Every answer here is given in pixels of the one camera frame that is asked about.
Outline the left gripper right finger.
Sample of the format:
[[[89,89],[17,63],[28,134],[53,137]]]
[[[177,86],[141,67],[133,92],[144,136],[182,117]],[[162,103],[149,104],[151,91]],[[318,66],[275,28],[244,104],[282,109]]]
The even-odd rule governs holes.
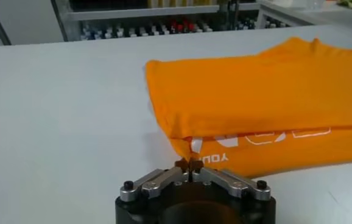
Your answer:
[[[228,169],[216,170],[205,167],[202,161],[189,162],[189,170],[192,181],[203,184],[215,183],[227,193],[236,198],[251,196],[255,200],[269,201],[271,199],[271,188],[266,181],[253,181],[231,172]]]

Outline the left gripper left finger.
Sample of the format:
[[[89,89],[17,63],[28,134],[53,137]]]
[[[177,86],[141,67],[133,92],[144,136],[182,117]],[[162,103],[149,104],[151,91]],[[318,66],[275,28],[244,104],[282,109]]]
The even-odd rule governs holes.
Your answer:
[[[155,169],[136,181],[125,181],[120,188],[119,199],[135,201],[144,194],[148,198],[161,195],[161,191],[172,183],[183,183],[189,180],[189,163],[179,160],[170,169]]]

